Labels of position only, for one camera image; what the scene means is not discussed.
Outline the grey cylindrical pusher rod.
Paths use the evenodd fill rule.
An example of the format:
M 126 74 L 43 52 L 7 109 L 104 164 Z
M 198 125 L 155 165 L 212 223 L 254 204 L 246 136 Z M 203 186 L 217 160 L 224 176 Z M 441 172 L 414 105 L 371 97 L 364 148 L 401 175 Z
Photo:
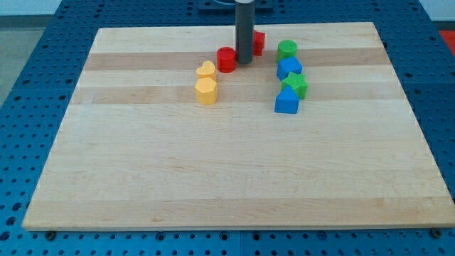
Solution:
M 235 50 L 237 62 L 252 62 L 255 24 L 255 0 L 235 0 Z

